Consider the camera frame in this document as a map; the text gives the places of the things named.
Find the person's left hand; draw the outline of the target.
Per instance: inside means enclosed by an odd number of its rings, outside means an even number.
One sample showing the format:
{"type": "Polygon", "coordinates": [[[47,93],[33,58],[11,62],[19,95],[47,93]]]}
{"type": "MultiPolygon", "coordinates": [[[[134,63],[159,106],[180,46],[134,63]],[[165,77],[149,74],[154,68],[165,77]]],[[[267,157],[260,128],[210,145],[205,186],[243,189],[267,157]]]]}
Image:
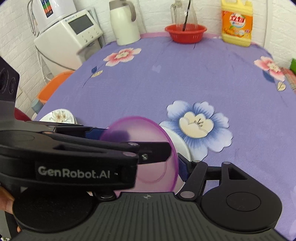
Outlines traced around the person's left hand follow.
{"type": "Polygon", "coordinates": [[[16,221],[13,217],[14,197],[1,187],[1,235],[9,235],[14,237],[16,233],[21,232],[19,226],[16,226],[16,221]]]}

